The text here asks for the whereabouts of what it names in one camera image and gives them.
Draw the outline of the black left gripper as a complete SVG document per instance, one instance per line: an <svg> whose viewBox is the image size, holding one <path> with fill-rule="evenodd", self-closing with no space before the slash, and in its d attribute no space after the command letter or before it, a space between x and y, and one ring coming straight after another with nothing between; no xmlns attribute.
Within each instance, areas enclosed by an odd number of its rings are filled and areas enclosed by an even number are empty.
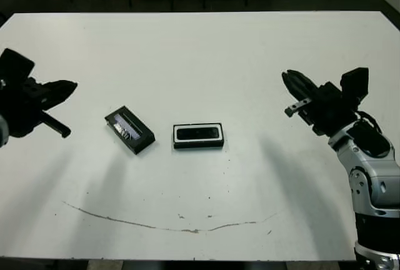
<svg viewBox="0 0 400 270"><path fill-rule="evenodd" d="M53 118L47 111L63 103L76 90L78 83L58 80L44 84L32 77L13 87L1 91L1 116L9 129L9 135L23 138L40 124L45 124L59 133L63 138L71 130Z"/></svg>

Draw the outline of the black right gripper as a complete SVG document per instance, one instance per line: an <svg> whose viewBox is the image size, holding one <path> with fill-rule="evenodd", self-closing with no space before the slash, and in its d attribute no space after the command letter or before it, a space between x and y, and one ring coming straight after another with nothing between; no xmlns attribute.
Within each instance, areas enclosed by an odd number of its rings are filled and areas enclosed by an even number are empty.
<svg viewBox="0 0 400 270"><path fill-rule="evenodd" d="M285 114L289 117L298 114L318 136L333 136L357 119L358 93L342 91L331 82L317 86L296 70L284 71L281 76L296 99L284 110Z"/></svg>

